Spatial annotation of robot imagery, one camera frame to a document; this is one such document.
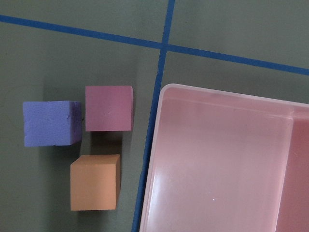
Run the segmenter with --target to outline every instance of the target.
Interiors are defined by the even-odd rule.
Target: gray floor
[[[10,1],[0,14],[160,42],[167,1]],[[177,0],[170,44],[309,68],[307,1]],[[0,231],[131,230],[159,50],[0,22]],[[179,83],[309,103],[306,75],[168,52]],[[73,146],[23,145],[23,101],[81,101],[85,85],[132,85],[132,132],[83,134]],[[122,154],[115,211],[70,211],[70,164]]]

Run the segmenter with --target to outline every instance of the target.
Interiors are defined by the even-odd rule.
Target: cube
[[[116,209],[120,155],[83,155],[70,167],[71,210]]]
[[[82,139],[80,102],[26,101],[23,111],[25,146],[71,145]]]
[[[86,131],[131,131],[131,86],[86,86]]]

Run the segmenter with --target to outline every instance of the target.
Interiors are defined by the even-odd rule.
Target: blue tape strip
[[[135,211],[134,211],[132,230],[131,230],[132,232],[138,232],[138,230],[140,229],[140,218],[141,218],[141,212],[142,212],[142,207],[143,207],[143,202],[144,202],[144,194],[145,194],[145,188],[146,188],[146,182],[147,182],[150,153],[151,153],[151,147],[153,143],[154,130],[155,130],[155,118],[156,118],[162,78],[163,78],[163,73],[164,73],[164,66],[165,66],[165,60],[166,60],[166,54],[167,54],[167,45],[169,43],[169,34],[170,34],[170,28],[171,28],[171,23],[172,23],[172,18],[173,18],[174,5],[175,5],[175,0],[169,0],[167,14],[165,18],[163,36],[162,36],[162,48],[160,50],[159,61],[158,61],[158,72],[157,72],[157,76],[155,79],[154,94],[153,94],[153,100],[151,103],[145,150],[144,150],[144,156],[143,156],[143,167],[142,167],[142,171],[140,174],[139,188],[138,188],[136,203],[135,203]]]
[[[32,27],[32,28],[53,30],[53,31],[74,34],[74,35],[81,35],[81,36],[86,36],[86,37],[91,37],[91,38],[96,38],[96,39],[101,39],[101,40],[120,42],[124,44],[127,43],[127,44],[156,48],[156,49],[162,48],[162,44],[159,42],[141,40],[141,39],[121,36],[121,35],[108,34],[108,33],[98,32],[98,31],[93,31],[93,30],[67,27],[67,26],[62,26],[62,25],[52,24],[52,23],[44,23],[44,22],[39,22],[39,21],[34,21],[34,20],[29,20],[29,19],[15,18],[15,17],[5,16],[5,15],[0,15],[0,22],[12,23],[12,24],[17,24],[17,25],[22,25],[22,26],[27,26],[27,27]]]
[[[267,62],[267,61],[262,61],[262,60],[257,60],[257,59],[237,57],[237,56],[227,55],[223,53],[204,51],[204,50],[170,45],[170,44],[168,45],[167,49],[168,51],[171,51],[171,52],[189,54],[189,55],[194,55],[194,56],[199,56],[199,57],[207,57],[207,58],[212,58],[212,59],[219,59],[219,60],[230,61],[234,63],[247,64],[247,65],[258,66],[258,67],[268,68],[268,69],[275,69],[275,70],[285,71],[289,73],[309,75],[309,69],[304,69],[304,68],[299,68],[299,67],[289,66],[289,65],[284,65],[284,64],[278,64],[278,63],[272,63],[272,62]]]

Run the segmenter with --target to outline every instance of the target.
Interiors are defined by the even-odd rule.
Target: colored cube
[[[25,146],[71,145],[82,139],[81,103],[23,103]]]
[[[131,131],[131,86],[86,86],[86,131]]]
[[[116,209],[120,155],[83,155],[71,164],[71,210]]]

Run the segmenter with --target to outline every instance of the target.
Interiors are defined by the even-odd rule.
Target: orange cube
[[[71,210],[116,209],[120,155],[83,155],[70,167]]]

